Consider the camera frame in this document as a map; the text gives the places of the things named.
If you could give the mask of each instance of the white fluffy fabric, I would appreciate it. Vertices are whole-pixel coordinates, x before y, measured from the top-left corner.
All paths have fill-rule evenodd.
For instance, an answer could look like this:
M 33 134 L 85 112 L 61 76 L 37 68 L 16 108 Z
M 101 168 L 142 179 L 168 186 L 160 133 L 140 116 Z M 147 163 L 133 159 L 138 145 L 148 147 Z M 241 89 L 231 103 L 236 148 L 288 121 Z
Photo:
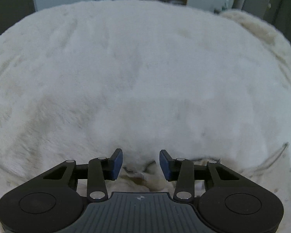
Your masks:
M 116 148 L 134 173 L 109 193 L 173 193 L 159 167 L 142 172 L 161 149 L 220 158 L 278 195 L 291 233 L 291 46 L 239 11 L 140 0 L 46 9 L 0 36 L 0 198 Z

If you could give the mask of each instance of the circular pad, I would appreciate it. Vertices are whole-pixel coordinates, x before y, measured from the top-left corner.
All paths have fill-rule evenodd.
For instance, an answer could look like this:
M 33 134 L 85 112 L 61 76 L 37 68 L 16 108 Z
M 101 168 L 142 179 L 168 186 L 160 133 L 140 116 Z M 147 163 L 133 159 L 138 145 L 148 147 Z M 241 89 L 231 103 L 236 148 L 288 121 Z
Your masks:
M 198 201 L 200 219 L 216 232 L 275 232 L 283 205 L 262 187 L 213 187 Z
M 30 214 L 40 214 L 49 211 L 56 204 L 53 195 L 46 193 L 28 194 L 23 197 L 20 202 L 20 208 Z
M 0 199 L 0 222 L 15 233 L 57 232 L 82 211 L 80 195 L 69 187 L 16 188 Z
M 230 211 L 241 215 L 250 215 L 259 211 L 262 204 L 258 198 L 250 194 L 232 194 L 225 199 Z

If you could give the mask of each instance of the logo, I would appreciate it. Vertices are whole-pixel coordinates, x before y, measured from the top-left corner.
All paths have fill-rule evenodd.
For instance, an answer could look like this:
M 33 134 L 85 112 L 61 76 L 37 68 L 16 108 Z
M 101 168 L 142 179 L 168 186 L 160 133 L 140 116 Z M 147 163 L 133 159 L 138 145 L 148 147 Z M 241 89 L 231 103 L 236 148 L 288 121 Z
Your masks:
M 137 199 L 141 201 L 141 200 L 145 199 L 145 197 L 140 195 L 140 196 L 137 197 Z

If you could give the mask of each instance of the blue gripper pad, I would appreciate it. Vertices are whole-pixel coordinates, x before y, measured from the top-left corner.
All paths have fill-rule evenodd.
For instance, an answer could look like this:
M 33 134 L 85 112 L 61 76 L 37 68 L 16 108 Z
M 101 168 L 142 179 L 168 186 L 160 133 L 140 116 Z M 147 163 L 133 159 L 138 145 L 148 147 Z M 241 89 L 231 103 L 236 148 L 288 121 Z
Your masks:
M 112 176 L 111 176 L 113 180 L 116 180 L 118 178 L 122 164 L 123 164 L 123 151 L 121 150 L 119 154 L 116 156 L 116 158 L 114 159 L 114 165 L 113 165 Z
M 174 202 L 167 193 L 114 192 L 107 201 L 90 203 L 78 220 L 56 233 L 215 233 L 215 231 L 199 220 L 191 205 Z
M 164 156 L 162 152 L 159 153 L 159 164 L 161 166 L 162 172 L 165 176 L 167 181 L 170 180 L 171 171 L 169 169 L 169 162 L 168 159 Z

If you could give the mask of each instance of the metal pivot screw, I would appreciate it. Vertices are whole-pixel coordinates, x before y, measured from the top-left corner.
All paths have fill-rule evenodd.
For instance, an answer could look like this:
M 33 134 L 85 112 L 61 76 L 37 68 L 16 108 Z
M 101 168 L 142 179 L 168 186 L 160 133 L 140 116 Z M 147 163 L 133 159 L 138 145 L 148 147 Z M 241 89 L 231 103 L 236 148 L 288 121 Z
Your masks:
M 182 200 L 187 200 L 190 199 L 192 195 L 189 192 L 179 192 L 177 193 L 177 197 Z
M 92 199 L 102 199 L 103 197 L 105 197 L 105 193 L 102 191 L 95 191 L 95 192 L 91 192 L 89 196 Z

